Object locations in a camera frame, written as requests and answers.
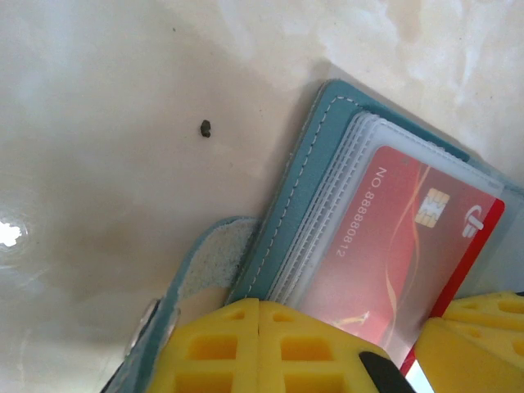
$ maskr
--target black tip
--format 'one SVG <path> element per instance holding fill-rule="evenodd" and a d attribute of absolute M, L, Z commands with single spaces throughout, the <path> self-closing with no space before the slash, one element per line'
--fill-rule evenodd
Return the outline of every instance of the black tip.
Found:
<path fill-rule="evenodd" d="M 360 352 L 359 357 L 379 393 L 415 393 L 391 360 L 373 352 Z"/>

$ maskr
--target printed logo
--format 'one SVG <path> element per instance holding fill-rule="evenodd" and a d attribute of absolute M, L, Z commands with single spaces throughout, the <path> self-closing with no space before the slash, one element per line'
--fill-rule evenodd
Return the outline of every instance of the printed logo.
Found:
<path fill-rule="evenodd" d="M 482 208 L 479 205 L 474 205 L 466 213 L 466 218 L 464 222 L 466 226 L 462 232 L 463 237 L 473 237 L 477 231 L 480 231 L 484 228 L 484 224 L 478 219 L 482 213 Z"/>

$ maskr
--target white surface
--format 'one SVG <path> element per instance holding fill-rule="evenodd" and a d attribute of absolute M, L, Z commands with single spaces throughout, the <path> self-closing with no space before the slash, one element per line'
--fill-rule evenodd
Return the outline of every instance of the white surface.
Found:
<path fill-rule="evenodd" d="M 333 69 L 521 182 L 523 14 L 509 0 L 4 0 L 0 221 L 21 236 L 0 245 L 0 391 L 100 389 L 192 240 L 262 212 Z"/>

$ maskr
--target small black speck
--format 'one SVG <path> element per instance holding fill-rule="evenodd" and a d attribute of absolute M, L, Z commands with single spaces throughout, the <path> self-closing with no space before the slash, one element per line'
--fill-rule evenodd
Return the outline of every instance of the small black speck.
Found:
<path fill-rule="evenodd" d="M 200 133 L 202 137 L 209 138 L 211 136 L 211 123 L 209 120 L 203 120 L 200 126 Z"/>

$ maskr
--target yellow plastic object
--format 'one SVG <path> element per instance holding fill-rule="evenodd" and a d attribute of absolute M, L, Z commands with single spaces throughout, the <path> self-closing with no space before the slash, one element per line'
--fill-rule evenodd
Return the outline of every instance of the yellow plastic object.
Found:
<path fill-rule="evenodd" d="M 442 318 L 524 332 L 524 297 L 498 292 L 454 300 Z"/>
<path fill-rule="evenodd" d="M 415 346 L 435 393 L 524 392 L 524 333 L 432 318 Z"/>
<path fill-rule="evenodd" d="M 260 393 L 375 393 L 359 353 L 388 358 L 367 341 L 269 301 L 260 303 L 259 343 Z"/>
<path fill-rule="evenodd" d="M 240 300 L 176 329 L 148 393 L 377 393 L 379 347 L 293 309 Z"/>
<path fill-rule="evenodd" d="M 245 299 L 175 329 L 149 393 L 255 392 L 259 301 Z"/>

